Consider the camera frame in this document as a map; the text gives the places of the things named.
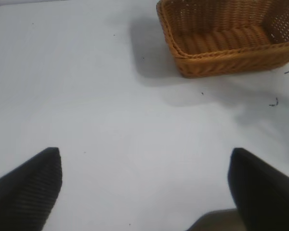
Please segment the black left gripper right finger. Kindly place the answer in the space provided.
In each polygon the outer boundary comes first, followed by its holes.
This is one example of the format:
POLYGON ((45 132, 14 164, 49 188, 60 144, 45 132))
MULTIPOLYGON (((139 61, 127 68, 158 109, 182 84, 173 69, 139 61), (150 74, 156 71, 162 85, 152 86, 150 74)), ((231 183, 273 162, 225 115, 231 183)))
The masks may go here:
POLYGON ((228 185, 246 229, 289 231, 289 177, 244 148, 232 151, 228 185))

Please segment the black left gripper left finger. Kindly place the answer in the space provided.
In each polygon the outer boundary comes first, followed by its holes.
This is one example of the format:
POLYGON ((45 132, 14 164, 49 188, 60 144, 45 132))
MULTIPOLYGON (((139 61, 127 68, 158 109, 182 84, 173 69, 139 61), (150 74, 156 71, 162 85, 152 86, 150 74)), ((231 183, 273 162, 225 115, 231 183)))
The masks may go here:
POLYGON ((57 147, 49 147, 0 178, 0 231, 43 229, 62 187, 57 147))

